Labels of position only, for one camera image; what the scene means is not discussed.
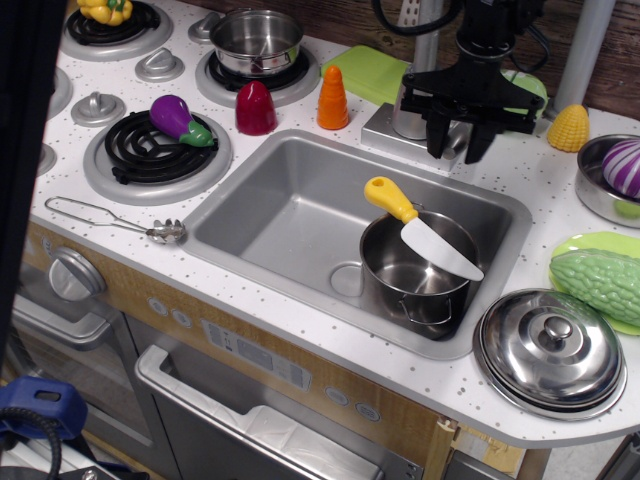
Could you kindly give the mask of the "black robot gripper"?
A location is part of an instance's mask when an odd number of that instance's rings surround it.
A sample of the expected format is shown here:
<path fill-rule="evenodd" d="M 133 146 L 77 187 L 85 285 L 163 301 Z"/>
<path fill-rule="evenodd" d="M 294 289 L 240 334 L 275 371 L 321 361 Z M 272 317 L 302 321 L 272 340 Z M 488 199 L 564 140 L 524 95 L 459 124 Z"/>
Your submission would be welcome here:
<path fill-rule="evenodd" d="M 465 164 L 480 162 L 495 137 L 505 131 L 529 134 L 544 109 L 543 96 L 506 78 L 501 63 L 466 57 L 445 69 L 403 77 L 401 108 L 426 120 L 428 151 L 441 158 L 451 120 L 472 124 Z"/>

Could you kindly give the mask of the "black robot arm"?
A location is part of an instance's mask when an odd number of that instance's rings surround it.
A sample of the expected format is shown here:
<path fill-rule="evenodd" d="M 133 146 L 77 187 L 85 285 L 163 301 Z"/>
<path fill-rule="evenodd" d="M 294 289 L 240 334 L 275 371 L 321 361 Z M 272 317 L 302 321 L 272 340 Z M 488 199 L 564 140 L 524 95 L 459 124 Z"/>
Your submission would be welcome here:
<path fill-rule="evenodd" d="M 445 69 L 414 71 L 403 76 L 401 109 L 426 121 L 427 150 L 443 155 L 453 121 L 472 126 L 465 162 L 479 162 L 495 137 L 505 131 L 533 132 L 542 97 L 507 80 L 501 73 L 516 37 L 529 32 L 543 46 L 543 66 L 549 53 L 544 37 L 533 26 L 543 14 L 542 1 L 452 1 L 441 17 L 422 25 L 399 27 L 386 18 L 379 1 L 372 3 L 376 18 L 387 30 L 401 36 L 438 31 L 458 14 L 463 20 L 456 33 L 457 62 Z"/>

